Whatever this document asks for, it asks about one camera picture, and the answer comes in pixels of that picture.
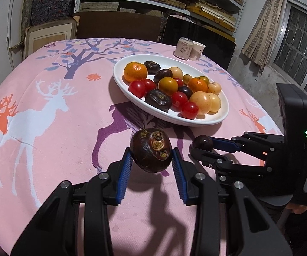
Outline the person's right hand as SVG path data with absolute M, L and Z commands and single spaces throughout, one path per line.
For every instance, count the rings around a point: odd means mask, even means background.
M 287 210 L 290 210 L 294 214 L 303 214 L 304 212 L 307 211 L 307 206 L 306 205 L 298 205 L 294 203 L 288 203 L 286 206 Z

